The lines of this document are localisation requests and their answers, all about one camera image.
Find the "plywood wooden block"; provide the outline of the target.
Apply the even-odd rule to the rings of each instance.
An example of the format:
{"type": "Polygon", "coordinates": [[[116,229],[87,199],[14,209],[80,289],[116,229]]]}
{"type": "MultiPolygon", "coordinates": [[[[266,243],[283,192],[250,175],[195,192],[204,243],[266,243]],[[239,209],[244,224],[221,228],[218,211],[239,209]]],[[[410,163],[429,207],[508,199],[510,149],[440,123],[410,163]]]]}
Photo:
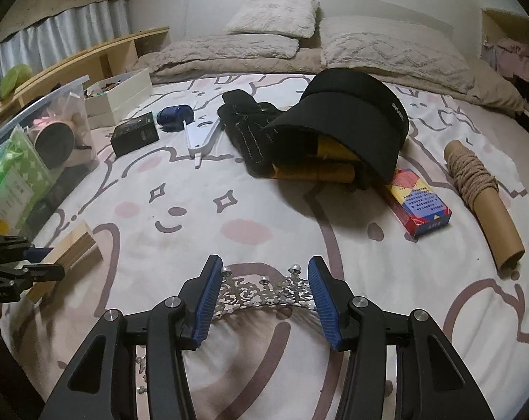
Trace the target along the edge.
{"type": "MultiPolygon", "coordinates": [[[[88,251],[96,245],[90,227],[85,222],[80,222],[69,232],[54,249],[43,259],[46,264],[62,266],[63,276],[72,268],[88,251]]],[[[57,281],[39,282],[27,291],[26,298],[32,303],[48,294],[57,284],[57,281]]]]}

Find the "silver tiara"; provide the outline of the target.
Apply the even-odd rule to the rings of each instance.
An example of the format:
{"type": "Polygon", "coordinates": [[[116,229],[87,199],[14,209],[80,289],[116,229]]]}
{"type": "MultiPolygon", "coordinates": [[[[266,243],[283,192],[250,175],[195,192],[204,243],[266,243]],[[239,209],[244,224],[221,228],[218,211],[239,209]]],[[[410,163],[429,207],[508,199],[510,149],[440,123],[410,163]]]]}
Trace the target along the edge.
{"type": "Polygon", "coordinates": [[[226,406],[258,398],[315,346],[319,317],[306,272],[271,266],[226,266],[200,346],[182,352],[195,404],[226,406]]]}

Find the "colourful card box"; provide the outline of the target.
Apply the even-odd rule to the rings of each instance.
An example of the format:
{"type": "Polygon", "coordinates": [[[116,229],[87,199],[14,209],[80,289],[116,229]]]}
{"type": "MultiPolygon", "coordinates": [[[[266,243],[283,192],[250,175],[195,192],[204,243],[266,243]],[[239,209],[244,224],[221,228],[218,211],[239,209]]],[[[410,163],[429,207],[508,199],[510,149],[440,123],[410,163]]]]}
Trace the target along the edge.
{"type": "Polygon", "coordinates": [[[451,220],[451,209],[410,169],[397,170],[379,192],[411,237],[439,230],[451,220]]]}

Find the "orange cream tube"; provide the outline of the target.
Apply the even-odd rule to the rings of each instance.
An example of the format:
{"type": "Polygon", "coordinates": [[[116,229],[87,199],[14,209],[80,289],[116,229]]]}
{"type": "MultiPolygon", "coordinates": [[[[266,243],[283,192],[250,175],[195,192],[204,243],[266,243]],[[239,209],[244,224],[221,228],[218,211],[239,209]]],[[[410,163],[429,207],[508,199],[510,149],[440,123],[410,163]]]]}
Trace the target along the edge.
{"type": "Polygon", "coordinates": [[[272,155],[273,178],[362,185],[367,181],[361,159],[326,135],[281,139],[272,155]]]}

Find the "white box of clutter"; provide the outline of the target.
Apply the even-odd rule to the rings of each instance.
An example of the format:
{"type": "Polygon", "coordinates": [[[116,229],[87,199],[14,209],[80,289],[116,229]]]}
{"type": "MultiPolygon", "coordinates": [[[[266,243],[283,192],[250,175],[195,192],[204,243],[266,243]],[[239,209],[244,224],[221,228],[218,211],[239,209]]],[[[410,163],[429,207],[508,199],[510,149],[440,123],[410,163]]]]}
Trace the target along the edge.
{"type": "Polygon", "coordinates": [[[147,68],[123,73],[92,84],[85,90],[91,130],[115,126],[152,94],[147,68]]]}

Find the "green tissue pack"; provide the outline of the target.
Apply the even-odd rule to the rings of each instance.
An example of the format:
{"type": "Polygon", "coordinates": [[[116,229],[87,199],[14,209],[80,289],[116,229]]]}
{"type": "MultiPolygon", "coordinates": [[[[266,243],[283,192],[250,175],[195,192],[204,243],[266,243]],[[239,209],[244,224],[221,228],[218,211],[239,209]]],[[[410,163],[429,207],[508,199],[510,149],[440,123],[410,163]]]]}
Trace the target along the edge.
{"type": "Polygon", "coordinates": [[[15,126],[0,144],[0,235],[17,235],[39,199],[54,184],[28,135],[15,126]]]}

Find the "clear plastic storage bin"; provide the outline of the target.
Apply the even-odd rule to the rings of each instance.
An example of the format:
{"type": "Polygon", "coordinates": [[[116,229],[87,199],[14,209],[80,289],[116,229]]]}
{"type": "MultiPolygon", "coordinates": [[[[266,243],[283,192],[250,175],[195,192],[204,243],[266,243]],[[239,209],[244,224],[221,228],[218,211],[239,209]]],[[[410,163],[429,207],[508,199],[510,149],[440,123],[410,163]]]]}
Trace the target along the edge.
{"type": "Polygon", "coordinates": [[[98,165],[82,76],[0,129],[0,235],[30,240],[98,165]]]}

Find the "bunny print blanket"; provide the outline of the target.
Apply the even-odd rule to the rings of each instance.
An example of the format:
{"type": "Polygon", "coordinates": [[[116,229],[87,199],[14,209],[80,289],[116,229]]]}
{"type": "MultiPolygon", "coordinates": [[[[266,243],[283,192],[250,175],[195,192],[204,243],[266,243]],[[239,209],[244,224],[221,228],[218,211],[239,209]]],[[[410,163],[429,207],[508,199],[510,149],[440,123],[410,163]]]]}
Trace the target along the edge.
{"type": "MultiPolygon", "coordinates": [[[[241,89],[279,109],[294,105],[312,76],[239,75],[154,88],[142,111],[189,104],[216,114],[241,89]]],[[[104,135],[100,164],[77,186],[35,242],[47,246],[85,222],[98,250],[50,297],[3,307],[1,330],[47,398],[82,340],[109,308],[150,310],[219,254],[234,277],[276,282],[315,255],[352,291],[381,309],[422,308],[445,331],[496,419],[529,400],[529,136],[510,116],[450,97],[391,85],[411,117],[399,168],[414,170],[451,208],[450,223],[419,239],[376,191],[253,178],[221,134],[196,169],[185,136],[115,159],[104,135]],[[444,148],[458,139],[497,178],[527,252],[500,275],[477,220],[448,179],[444,148]]],[[[326,341],[302,309],[251,309],[212,324],[184,353],[199,419],[334,419],[348,355],[326,341]]]]}

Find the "small black box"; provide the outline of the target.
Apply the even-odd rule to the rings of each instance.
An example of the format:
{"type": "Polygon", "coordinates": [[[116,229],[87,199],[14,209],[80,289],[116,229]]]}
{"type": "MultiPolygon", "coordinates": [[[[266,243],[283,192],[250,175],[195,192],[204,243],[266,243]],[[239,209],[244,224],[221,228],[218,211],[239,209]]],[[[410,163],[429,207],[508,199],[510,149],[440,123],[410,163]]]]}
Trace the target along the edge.
{"type": "Polygon", "coordinates": [[[159,140],[151,112],[128,119],[117,125],[111,135],[112,151],[117,158],[159,140]]]}

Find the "green plush toy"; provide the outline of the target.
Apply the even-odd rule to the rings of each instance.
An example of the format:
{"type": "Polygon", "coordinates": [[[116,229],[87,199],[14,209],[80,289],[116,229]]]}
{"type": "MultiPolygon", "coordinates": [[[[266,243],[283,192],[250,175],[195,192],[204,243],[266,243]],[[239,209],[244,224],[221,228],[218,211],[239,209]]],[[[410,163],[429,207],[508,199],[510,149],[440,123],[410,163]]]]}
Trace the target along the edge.
{"type": "Polygon", "coordinates": [[[6,99],[14,90],[33,77],[28,64],[16,64],[7,71],[0,82],[0,98],[6,99]]]}

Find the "cardboard tube with twine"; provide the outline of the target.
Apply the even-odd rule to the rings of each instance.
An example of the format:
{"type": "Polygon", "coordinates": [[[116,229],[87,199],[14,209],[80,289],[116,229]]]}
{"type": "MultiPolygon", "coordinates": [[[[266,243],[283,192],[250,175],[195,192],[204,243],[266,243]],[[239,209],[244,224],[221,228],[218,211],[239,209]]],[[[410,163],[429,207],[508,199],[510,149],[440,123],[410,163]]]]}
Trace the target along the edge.
{"type": "Polygon", "coordinates": [[[525,248],[499,195],[496,178],[477,155],[455,139],[444,148],[448,172],[460,197],[475,215],[498,271],[513,270],[525,248]]]}

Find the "blue round case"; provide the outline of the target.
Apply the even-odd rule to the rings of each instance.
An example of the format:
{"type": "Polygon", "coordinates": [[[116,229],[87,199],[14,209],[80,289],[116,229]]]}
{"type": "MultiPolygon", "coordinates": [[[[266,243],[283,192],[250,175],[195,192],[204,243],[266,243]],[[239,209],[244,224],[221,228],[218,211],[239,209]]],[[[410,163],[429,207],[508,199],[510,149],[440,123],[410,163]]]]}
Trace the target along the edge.
{"type": "Polygon", "coordinates": [[[194,121],[194,110],[186,104],[168,106],[157,113],[156,121],[164,132],[180,132],[194,121]]]}

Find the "grey curtain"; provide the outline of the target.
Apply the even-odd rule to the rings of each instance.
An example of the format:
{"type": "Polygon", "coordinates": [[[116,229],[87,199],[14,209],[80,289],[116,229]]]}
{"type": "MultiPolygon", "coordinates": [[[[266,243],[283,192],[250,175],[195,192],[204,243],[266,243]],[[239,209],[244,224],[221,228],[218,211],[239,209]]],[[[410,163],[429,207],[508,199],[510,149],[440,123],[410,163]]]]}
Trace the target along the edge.
{"type": "Polygon", "coordinates": [[[130,0],[105,0],[48,17],[0,43],[0,82],[9,69],[27,64],[33,73],[84,49],[131,33],[130,0]]]}

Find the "white plastic tool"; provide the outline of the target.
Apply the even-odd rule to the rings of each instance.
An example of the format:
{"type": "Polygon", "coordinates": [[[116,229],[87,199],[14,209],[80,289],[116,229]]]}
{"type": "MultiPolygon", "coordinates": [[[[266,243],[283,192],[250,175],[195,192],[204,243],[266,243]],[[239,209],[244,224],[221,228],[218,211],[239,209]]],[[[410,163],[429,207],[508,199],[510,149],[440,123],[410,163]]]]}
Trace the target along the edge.
{"type": "Polygon", "coordinates": [[[210,153],[220,134],[221,120],[219,117],[196,119],[185,123],[184,130],[188,153],[194,160],[194,167],[200,169],[203,157],[210,153]]]}

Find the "wooden bedside shelf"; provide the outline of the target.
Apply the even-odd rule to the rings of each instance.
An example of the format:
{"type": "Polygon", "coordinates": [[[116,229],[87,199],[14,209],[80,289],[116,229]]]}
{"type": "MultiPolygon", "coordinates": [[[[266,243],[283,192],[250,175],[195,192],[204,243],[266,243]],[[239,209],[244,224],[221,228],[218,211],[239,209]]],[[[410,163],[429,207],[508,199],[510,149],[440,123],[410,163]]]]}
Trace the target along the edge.
{"type": "Polygon", "coordinates": [[[29,102],[83,76],[86,84],[124,73],[138,58],[168,41],[168,27],[149,28],[82,50],[35,74],[0,103],[0,129],[29,102]]]}

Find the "black glove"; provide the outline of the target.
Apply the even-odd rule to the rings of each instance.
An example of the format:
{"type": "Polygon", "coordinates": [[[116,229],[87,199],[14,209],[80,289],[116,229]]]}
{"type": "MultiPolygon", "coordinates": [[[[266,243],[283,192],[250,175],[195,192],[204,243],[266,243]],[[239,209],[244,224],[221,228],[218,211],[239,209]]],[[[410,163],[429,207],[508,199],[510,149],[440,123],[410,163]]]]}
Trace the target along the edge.
{"type": "Polygon", "coordinates": [[[247,171],[253,177],[272,177],[275,131],[269,134],[265,127],[283,111],[271,103],[258,103],[240,89],[223,93],[222,99],[218,115],[232,145],[241,154],[247,171]]]}

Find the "black sun visor cap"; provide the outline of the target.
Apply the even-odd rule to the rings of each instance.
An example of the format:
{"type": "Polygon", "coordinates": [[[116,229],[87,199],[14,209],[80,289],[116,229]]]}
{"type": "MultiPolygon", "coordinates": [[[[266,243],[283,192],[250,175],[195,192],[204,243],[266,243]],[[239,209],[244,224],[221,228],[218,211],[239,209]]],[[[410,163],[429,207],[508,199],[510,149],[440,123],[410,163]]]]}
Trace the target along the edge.
{"type": "Polygon", "coordinates": [[[288,143],[326,135],[389,183],[409,128],[407,111],[387,85],[364,72],[330,68],[264,131],[288,143]]]}

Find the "folded beige quilt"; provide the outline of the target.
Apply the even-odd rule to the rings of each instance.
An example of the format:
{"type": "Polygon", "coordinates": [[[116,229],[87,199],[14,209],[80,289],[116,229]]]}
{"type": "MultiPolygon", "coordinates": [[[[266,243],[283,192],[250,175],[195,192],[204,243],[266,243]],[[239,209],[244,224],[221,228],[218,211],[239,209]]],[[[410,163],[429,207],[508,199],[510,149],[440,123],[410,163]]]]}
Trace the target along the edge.
{"type": "Polygon", "coordinates": [[[150,73],[193,61],[273,58],[291,60],[299,40],[278,34],[224,34],[177,41],[149,63],[150,73]]]}

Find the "pile of clothes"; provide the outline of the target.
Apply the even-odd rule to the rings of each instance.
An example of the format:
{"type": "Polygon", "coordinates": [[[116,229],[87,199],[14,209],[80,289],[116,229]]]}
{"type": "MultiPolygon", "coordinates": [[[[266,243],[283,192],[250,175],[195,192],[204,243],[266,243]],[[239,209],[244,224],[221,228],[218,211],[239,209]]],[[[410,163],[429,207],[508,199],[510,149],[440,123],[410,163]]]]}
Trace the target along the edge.
{"type": "Polygon", "coordinates": [[[499,75],[515,86],[529,104],[529,44],[511,38],[483,42],[481,57],[499,75]]]}

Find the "large beige pillow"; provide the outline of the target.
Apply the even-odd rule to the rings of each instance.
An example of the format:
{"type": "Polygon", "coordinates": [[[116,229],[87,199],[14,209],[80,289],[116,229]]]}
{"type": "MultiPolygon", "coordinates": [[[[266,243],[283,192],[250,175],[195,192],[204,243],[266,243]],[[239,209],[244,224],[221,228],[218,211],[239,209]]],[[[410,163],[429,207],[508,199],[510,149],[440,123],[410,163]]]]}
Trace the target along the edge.
{"type": "Polygon", "coordinates": [[[366,68],[439,84],[462,94],[474,87],[467,60],[437,29],[369,16],[332,16],[319,24],[326,67],[366,68]]]}

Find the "small beige pillow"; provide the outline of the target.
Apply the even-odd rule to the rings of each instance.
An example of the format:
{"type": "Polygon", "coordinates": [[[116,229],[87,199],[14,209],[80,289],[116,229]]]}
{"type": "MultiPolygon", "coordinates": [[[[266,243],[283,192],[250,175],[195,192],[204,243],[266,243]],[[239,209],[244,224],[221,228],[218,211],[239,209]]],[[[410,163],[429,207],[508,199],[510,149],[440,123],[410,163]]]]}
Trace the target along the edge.
{"type": "Polygon", "coordinates": [[[318,0],[243,0],[225,31],[309,39],[315,33],[318,10],[318,0]]]}

